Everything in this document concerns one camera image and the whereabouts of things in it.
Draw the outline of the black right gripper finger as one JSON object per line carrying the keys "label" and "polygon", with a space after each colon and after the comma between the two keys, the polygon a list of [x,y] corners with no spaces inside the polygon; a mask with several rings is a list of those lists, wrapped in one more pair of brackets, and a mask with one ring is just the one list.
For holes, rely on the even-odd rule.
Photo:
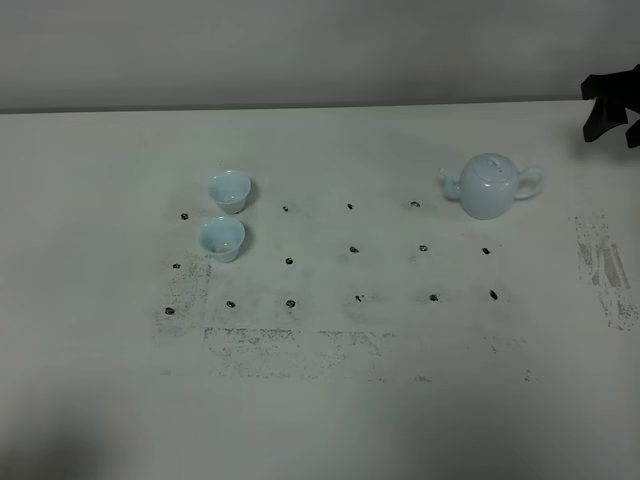
{"label": "black right gripper finger", "polygon": [[[591,74],[580,85],[583,100],[603,98],[626,109],[639,113],[639,65],[631,70],[603,75]],[[639,121],[629,123],[625,132],[628,148],[639,146]]]}
{"label": "black right gripper finger", "polygon": [[597,98],[582,132],[584,141],[592,143],[604,133],[628,123],[626,109],[603,98]]}

